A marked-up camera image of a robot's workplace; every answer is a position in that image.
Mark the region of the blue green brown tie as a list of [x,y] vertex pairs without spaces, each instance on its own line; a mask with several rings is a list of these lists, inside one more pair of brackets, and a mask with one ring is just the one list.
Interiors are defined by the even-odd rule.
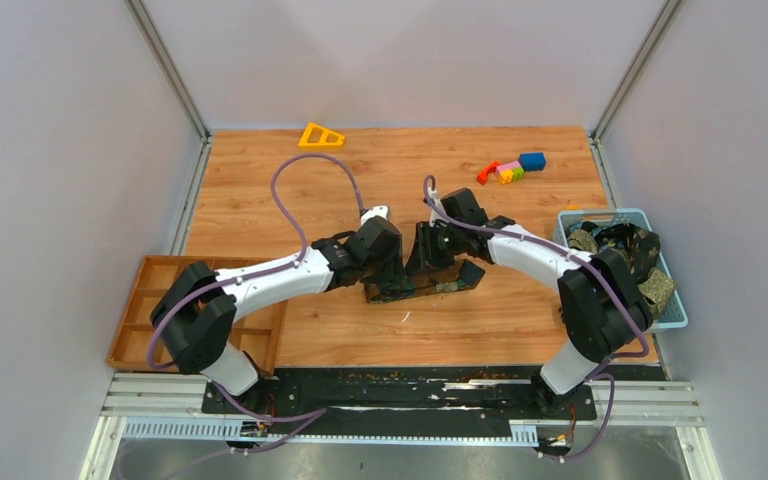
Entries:
[[364,298],[370,304],[393,303],[412,298],[475,289],[486,271],[470,260],[456,260],[440,270],[408,275],[389,283],[367,283]]

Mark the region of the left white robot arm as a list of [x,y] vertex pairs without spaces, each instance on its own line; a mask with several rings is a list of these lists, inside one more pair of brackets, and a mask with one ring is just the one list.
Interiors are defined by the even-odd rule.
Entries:
[[228,392],[243,413],[258,411],[266,386],[255,362],[231,341],[233,325],[264,307],[308,294],[350,287],[400,258],[402,236],[373,216],[356,231],[314,241],[294,255],[236,269],[187,265],[151,313],[152,341],[162,343],[168,367],[202,374]]

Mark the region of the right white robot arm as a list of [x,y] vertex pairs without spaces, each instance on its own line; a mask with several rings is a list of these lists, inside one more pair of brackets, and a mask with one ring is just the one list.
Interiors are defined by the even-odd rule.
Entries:
[[628,356],[626,345],[638,342],[634,357],[648,355],[651,309],[619,254],[571,249],[508,217],[489,218],[468,188],[441,196],[434,178],[427,177],[422,190],[431,211],[432,246],[517,271],[558,294],[567,339],[533,381],[531,403],[537,413],[561,414],[571,403],[571,391],[612,359]]

